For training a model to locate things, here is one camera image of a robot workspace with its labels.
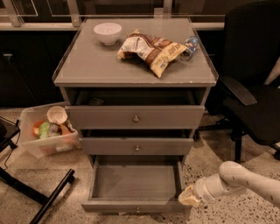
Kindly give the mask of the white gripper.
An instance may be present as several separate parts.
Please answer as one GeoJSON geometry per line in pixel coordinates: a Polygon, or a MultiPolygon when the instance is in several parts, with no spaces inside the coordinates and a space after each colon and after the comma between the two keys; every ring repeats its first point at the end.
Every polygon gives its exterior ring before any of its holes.
{"type": "Polygon", "coordinates": [[[179,196],[178,201],[184,206],[196,207],[201,201],[212,202],[221,196],[239,196],[247,192],[244,186],[232,186],[219,174],[200,178],[194,185],[189,185],[179,196]]]}

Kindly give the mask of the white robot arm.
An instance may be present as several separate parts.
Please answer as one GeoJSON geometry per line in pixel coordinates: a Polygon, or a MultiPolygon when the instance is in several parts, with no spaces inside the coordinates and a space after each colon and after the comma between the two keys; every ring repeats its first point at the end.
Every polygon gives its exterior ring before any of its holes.
{"type": "Polygon", "coordinates": [[[220,196],[237,196],[251,190],[276,207],[280,207],[280,182],[247,170],[233,161],[219,166],[217,173],[198,179],[179,196],[178,201],[185,206],[208,203],[220,196]]]}

